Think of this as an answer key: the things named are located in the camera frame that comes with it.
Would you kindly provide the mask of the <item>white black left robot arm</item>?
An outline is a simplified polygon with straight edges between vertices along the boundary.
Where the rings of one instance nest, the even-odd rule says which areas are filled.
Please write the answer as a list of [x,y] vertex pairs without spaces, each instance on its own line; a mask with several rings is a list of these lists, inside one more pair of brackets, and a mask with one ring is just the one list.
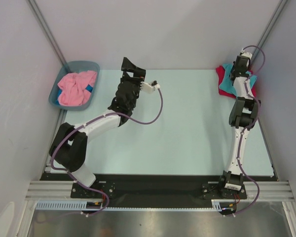
[[96,176],[85,164],[88,142],[113,128],[120,127],[131,117],[139,98],[146,70],[123,58],[123,72],[111,105],[98,119],[83,124],[63,123],[49,150],[51,166],[56,161],[82,184],[82,192],[92,198],[98,194]]

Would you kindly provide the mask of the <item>teal t-shirt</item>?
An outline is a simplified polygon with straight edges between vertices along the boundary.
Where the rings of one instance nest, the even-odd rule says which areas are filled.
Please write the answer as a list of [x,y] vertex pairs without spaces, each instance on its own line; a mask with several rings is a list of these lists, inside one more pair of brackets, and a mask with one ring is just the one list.
[[[233,87],[232,82],[229,78],[232,66],[233,65],[230,63],[225,63],[216,68],[216,73],[219,77],[218,91],[220,95],[236,98],[236,90]],[[257,76],[252,76],[250,78],[250,87],[254,96],[256,96],[256,81]]]

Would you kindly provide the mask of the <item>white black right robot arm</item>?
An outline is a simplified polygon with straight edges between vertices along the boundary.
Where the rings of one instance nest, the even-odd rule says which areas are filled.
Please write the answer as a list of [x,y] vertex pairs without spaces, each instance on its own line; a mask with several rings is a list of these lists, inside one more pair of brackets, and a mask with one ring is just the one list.
[[258,119],[260,106],[260,101],[254,97],[250,86],[248,70],[251,57],[251,53],[241,52],[229,73],[236,100],[229,116],[229,125],[232,128],[230,157],[218,185],[218,193],[223,198],[233,198],[244,192],[244,150],[250,130]]

